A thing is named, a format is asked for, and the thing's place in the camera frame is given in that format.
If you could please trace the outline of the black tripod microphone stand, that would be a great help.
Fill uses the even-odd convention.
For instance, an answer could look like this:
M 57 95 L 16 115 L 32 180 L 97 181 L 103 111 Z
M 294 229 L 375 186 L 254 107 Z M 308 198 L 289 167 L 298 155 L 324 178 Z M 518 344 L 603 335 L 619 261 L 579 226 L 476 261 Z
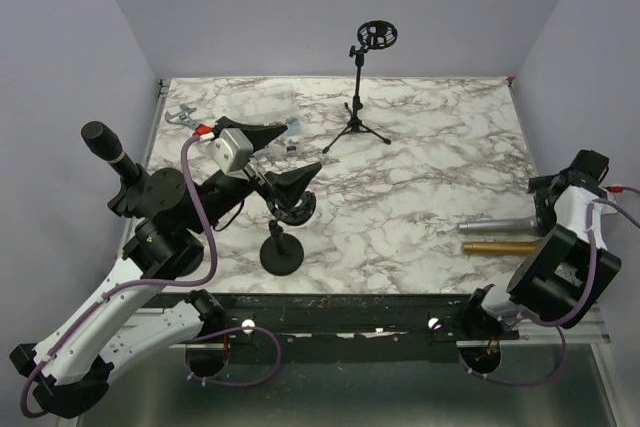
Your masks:
M 380 139 L 384 144 L 390 145 L 391 140 L 367 127 L 359 117 L 359 111 L 363 108 L 360 97 L 362 67 L 365 64 L 365 55 L 370 51 L 380 51 L 393 46 L 398 39 L 397 28 L 385 20 L 371 20 L 365 22 L 357 29 L 358 45 L 352 45 L 349 57 L 354 59 L 356 67 L 355 88 L 351 103 L 344 103 L 344 108 L 349 113 L 349 120 L 345 128 L 323 150 L 327 154 L 335 143 L 348 134 L 368 133 Z

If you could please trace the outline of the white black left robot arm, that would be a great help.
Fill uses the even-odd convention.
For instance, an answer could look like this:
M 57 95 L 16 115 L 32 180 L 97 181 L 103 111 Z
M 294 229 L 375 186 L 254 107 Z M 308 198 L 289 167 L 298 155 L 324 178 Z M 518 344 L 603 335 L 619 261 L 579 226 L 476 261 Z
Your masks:
M 12 364 L 25 378 L 24 416 L 77 417 L 146 354 L 225 335 L 223 308 L 195 272 L 203 261 L 217 264 L 215 228 L 247 197 L 260 196 L 272 216 L 260 250 L 263 268 L 276 276 L 299 268 L 303 247 L 284 227 L 303 225 L 313 216 L 316 197 L 309 184 L 322 166 L 316 162 L 275 173 L 252 164 L 253 155 L 285 131 L 281 123 L 246 125 L 225 117 L 210 127 L 197 126 L 188 144 L 206 145 L 217 164 L 216 172 L 199 183 L 187 164 L 148 172 L 106 124 L 83 126 L 89 150 L 120 179 L 109 209 L 135 220 L 136 227 L 82 306 L 44 340 L 11 352 Z

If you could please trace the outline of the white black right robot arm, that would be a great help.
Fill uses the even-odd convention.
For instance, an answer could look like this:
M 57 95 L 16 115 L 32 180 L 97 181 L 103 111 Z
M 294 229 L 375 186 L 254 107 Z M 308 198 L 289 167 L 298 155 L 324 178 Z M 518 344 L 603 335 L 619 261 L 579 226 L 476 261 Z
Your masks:
M 461 232 L 531 230 L 540 237 L 507 284 L 471 294 L 459 317 L 467 336 L 498 336 L 522 319 L 570 329 L 584 317 L 621 269 L 601 231 L 609 200 L 601 183 L 608 170 L 608 157 L 581 150 L 558 173 L 529 180 L 532 216 L 458 224 Z

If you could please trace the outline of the gold microphone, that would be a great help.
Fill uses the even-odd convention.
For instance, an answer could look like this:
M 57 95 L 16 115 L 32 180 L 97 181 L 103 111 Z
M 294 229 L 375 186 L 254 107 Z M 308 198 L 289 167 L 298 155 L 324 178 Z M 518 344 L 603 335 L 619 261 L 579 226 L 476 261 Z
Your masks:
M 461 250 L 467 255 L 527 256 L 535 251 L 537 242 L 467 242 Z

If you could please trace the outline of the silver microphone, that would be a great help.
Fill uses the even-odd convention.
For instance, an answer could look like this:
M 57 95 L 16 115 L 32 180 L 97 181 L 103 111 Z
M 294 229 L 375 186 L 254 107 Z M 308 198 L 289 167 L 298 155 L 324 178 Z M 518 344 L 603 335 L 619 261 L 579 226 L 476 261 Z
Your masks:
M 534 232 L 538 228 L 535 216 L 506 219 L 466 220 L 456 225 L 459 232 L 464 233 L 509 233 Z

